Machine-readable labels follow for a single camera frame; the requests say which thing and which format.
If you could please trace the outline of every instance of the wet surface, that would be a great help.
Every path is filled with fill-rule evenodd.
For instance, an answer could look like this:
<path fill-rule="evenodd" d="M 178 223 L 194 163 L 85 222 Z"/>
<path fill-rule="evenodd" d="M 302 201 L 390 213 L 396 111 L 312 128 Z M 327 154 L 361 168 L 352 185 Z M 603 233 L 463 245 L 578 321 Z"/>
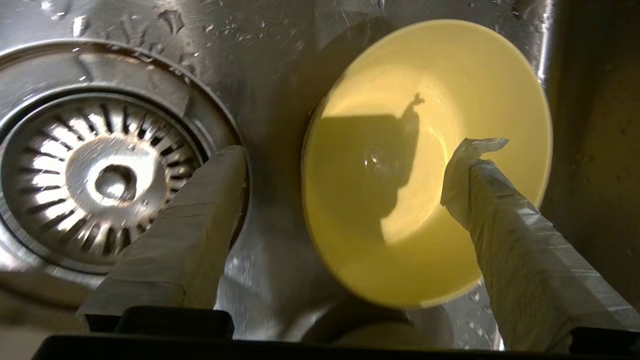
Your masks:
<path fill-rule="evenodd" d="M 536 4 L 514 16 L 511 0 L 131 0 L 126 6 L 11 0 L 5 6 L 14 11 L 0 15 L 0 51 L 62 38 L 107 40 L 148 50 L 208 86 L 235 119 L 252 179 L 245 226 L 227 259 L 218 307 L 234 317 L 237 338 L 296 341 L 350 296 L 316 254 L 302 215 L 300 153 L 323 96 L 375 41 L 440 18 L 473 21 L 503 34 L 546 85 L 556 14 L 553 1 Z M 426 336 L 440 337 L 442 346 L 499 346 L 482 286 L 442 307 L 407 313 Z"/>

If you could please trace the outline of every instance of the stainless steel sink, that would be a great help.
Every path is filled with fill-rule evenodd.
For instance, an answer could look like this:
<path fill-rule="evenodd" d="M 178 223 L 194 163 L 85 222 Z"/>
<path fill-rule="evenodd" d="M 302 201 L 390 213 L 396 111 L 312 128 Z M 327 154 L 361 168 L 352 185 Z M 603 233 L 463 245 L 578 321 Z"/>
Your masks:
<path fill-rule="evenodd" d="M 248 211 L 217 304 L 233 316 L 237 338 L 298 341 L 352 296 L 322 264 L 305 229 L 303 136 L 324 94 L 364 49 L 393 30 L 438 18 L 494 29 L 529 59 L 554 116 L 543 213 L 640 307 L 640 277 L 633 275 L 640 266 L 636 1 L 6 0 L 2 6 L 1 54 L 62 40 L 132 49 L 139 61 L 155 57 L 174 73 L 191 74 L 226 107 L 250 157 Z M 24 91 L 19 86 L 15 91 Z M 0 259 L 5 268 L 23 268 L 7 252 Z M 482 284 L 444 306 L 405 313 L 433 345 L 500 347 Z"/>

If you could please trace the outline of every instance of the water droplet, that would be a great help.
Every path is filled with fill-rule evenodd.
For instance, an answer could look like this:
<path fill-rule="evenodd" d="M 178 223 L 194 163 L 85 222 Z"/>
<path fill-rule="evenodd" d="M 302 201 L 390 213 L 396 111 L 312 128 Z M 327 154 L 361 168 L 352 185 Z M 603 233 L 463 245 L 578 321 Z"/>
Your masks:
<path fill-rule="evenodd" d="M 141 54 L 139 51 L 136 51 L 133 55 L 135 57 L 137 57 L 138 59 L 144 61 L 145 63 L 150 63 L 150 62 L 154 61 L 153 58 L 150 58 L 150 57 L 148 57 L 148 56 L 146 56 L 144 54 Z"/>
<path fill-rule="evenodd" d="M 149 45 L 149 51 L 154 54 L 162 54 L 162 52 L 164 51 L 164 45 L 160 44 L 159 42 L 154 42 Z"/>
<path fill-rule="evenodd" d="M 165 10 L 158 14 L 158 19 L 164 21 L 169 26 L 169 32 L 177 35 L 184 27 L 182 15 L 177 10 Z"/>
<path fill-rule="evenodd" d="M 125 14 L 120 18 L 120 25 L 122 25 L 127 44 L 142 46 L 145 43 L 147 22 L 142 16 Z"/>
<path fill-rule="evenodd" d="M 479 302 L 480 301 L 480 293 L 477 291 L 474 291 L 473 293 L 469 294 L 469 299 L 473 300 L 474 302 Z"/>
<path fill-rule="evenodd" d="M 89 18 L 84 15 L 75 17 L 71 28 L 74 38 L 83 36 L 89 28 Z"/>
<path fill-rule="evenodd" d="M 70 0 L 42 0 L 40 9 L 51 20 L 61 20 L 71 10 Z"/>
<path fill-rule="evenodd" d="M 182 54 L 180 56 L 180 66 L 190 72 L 192 75 L 196 75 L 196 67 L 193 64 L 193 54 Z"/>
<path fill-rule="evenodd" d="M 206 34 L 206 33 L 210 32 L 211 30 L 213 30 L 214 27 L 215 27 L 214 24 L 206 24 L 206 25 L 202 26 L 202 32 Z"/>

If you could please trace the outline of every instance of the drain rim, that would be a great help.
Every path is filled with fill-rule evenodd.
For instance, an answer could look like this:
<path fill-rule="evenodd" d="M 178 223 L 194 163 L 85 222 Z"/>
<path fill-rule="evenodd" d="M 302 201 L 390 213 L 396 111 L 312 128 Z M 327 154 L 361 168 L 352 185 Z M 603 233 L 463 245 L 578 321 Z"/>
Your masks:
<path fill-rule="evenodd" d="M 202 81 L 175 69 L 181 67 L 164 56 L 112 41 L 66 38 L 16 47 L 0 54 L 0 139 L 11 131 L 15 114 L 24 113 L 42 99 L 56 98 L 62 92 L 77 94 L 95 89 L 161 105 L 185 120 L 207 156 L 229 145 L 242 145 L 242 133 L 226 108 L 228 105 Z M 243 208 L 232 244 L 251 211 L 251 176 L 248 167 Z M 38 270 L 91 288 L 104 279 L 102 270 L 81 272 L 46 261 L 25 247 L 17 235 L 0 217 L 0 268 Z"/>
<path fill-rule="evenodd" d="M 156 115 L 160 114 L 164 119 L 170 121 L 172 127 L 177 131 L 180 131 L 184 138 L 189 142 L 190 146 L 195 149 L 195 156 L 197 157 L 198 162 L 197 167 L 201 166 L 202 163 L 206 161 L 207 157 L 206 153 L 199 150 L 199 148 L 202 148 L 205 144 L 195 141 L 197 137 L 189 133 L 188 124 L 184 123 L 184 120 L 180 119 L 180 117 L 175 114 L 171 114 L 166 108 L 159 104 L 155 104 L 146 99 L 139 99 L 132 96 L 132 94 L 123 94 L 122 91 L 113 92 L 106 89 L 83 89 L 82 92 L 58 92 L 54 97 L 41 98 L 36 103 L 25 107 L 17 114 L 13 114 L 12 119 L 6 119 L 9 120 L 8 123 L 11 124 L 11 129 L 6 135 L 0 138 L 0 193 L 3 194 L 3 196 L 0 197 L 0 220 L 15 235 L 24 248 L 33 251 L 42 259 L 46 260 L 46 262 L 66 268 L 73 272 L 104 275 L 110 271 L 113 266 L 112 263 L 92 264 L 78 261 L 65 256 L 62 252 L 52 251 L 51 248 L 47 247 L 41 241 L 38 241 L 34 236 L 29 234 L 25 228 L 21 226 L 20 220 L 16 217 L 15 212 L 12 211 L 12 206 L 8 203 L 8 199 L 4 195 L 4 192 L 7 190 L 7 182 L 5 181 L 5 164 L 7 162 L 6 158 L 9 156 L 6 150 L 8 148 L 8 143 L 14 139 L 14 136 L 19 134 L 26 126 L 28 126 L 30 120 L 40 119 L 40 121 L 43 122 L 41 118 L 45 117 L 51 108 L 55 108 L 61 104 L 72 104 L 74 101 L 78 100 L 82 101 L 89 99 L 91 101 L 91 99 L 100 97 L 133 103 L 145 108 L 151 113 Z"/>

